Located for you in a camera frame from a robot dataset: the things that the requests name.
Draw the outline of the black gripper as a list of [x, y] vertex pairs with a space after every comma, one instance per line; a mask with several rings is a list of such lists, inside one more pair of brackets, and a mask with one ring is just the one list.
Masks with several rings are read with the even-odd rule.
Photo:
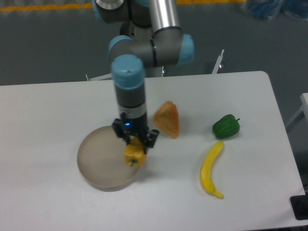
[[123, 139], [126, 145], [130, 144], [130, 136], [137, 137], [143, 144], [144, 153], [155, 145], [160, 132], [156, 129], [148, 129], [147, 114], [137, 118], [128, 118], [127, 113], [121, 113], [120, 119], [116, 118], [112, 128], [119, 139]]

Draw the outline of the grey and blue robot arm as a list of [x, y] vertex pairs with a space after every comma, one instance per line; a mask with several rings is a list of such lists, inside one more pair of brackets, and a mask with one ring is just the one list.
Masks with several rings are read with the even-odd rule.
[[193, 39], [182, 32], [174, 0], [94, 0], [92, 7], [104, 23], [122, 22], [108, 46], [120, 114], [112, 127], [126, 144], [137, 138], [147, 152], [159, 132], [147, 124], [146, 70], [192, 62]]

